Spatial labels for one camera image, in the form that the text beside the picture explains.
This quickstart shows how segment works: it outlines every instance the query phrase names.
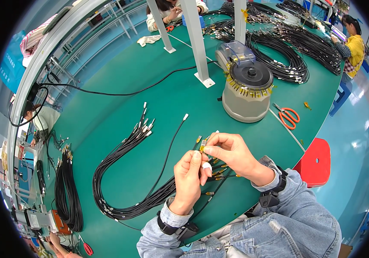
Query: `label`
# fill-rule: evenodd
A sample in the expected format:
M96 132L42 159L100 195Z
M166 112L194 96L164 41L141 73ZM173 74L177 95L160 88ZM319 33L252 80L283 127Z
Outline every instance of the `label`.
M32 220L33 227L40 227L40 225L38 224L37 215L30 214L30 217L31 217L31 220Z

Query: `wrist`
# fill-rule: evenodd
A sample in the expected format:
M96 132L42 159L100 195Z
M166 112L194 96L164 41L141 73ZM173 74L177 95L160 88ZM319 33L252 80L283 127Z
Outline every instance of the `wrist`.
M192 208L193 208L193 204L189 204L184 201L177 200L176 198L169 206L170 211L179 216L188 215Z
M252 181L258 187L262 187L273 182L273 180L275 180L275 176L275 171L273 169L258 162L255 164L246 178Z

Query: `gold connector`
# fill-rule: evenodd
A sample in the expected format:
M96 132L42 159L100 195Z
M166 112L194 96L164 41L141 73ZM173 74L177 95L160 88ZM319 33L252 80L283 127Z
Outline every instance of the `gold connector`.
M200 149L199 149L200 152L203 152L203 149L206 146L206 143L207 143L206 140L202 141L202 144L200 145Z

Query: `hand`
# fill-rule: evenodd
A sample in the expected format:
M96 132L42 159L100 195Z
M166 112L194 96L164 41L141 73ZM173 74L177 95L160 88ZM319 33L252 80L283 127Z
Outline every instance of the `hand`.
M236 174L257 186L264 186L275 178L275 172L254 158L240 135L214 132L203 151L224 161Z
M178 7L173 7L170 9L170 14L168 16L169 21L171 22L174 18L177 18L177 16L179 15L179 13L182 12L182 9L178 8Z
M338 42L338 38L335 35L333 35L333 34L331 34L331 39L332 39L332 42L333 43L337 43Z
M58 251L58 249L53 245L53 243L51 242L51 239L49 236L45 237L45 240L47 241L47 245L55 252L55 253L60 253Z
M188 151L175 165L176 197L169 209L177 215L187 215L200 198L200 184L206 183L207 176L201 168L208 157L199 151Z
M58 235L54 234L53 232L50 232L50 237L49 237L50 242L55 246L59 246L60 245L60 238L58 237Z

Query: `orange scissors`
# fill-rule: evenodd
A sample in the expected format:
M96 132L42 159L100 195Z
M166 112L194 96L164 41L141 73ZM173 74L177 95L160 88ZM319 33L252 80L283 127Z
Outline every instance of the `orange scissors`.
M171 32L175 27L174 26L167 26L166 31Z
M290 109L288 107L284 107L284 108L280 108L278 105L276 105L276 103L273 103L273 105L279 109L279 117L280 117L280 120L282 121L282 123L287 127L289 128L290 130L293 130L296 128L296 123L298 123L300 121L300 118L299 118L299 115L296 113L295 110L293 109ZM295 119L289 112L287 111L291 111L295 114L295 116L297 117L297 119ZM283 118L286 118L286 120L288 120L292 126L288 125L285 120Z

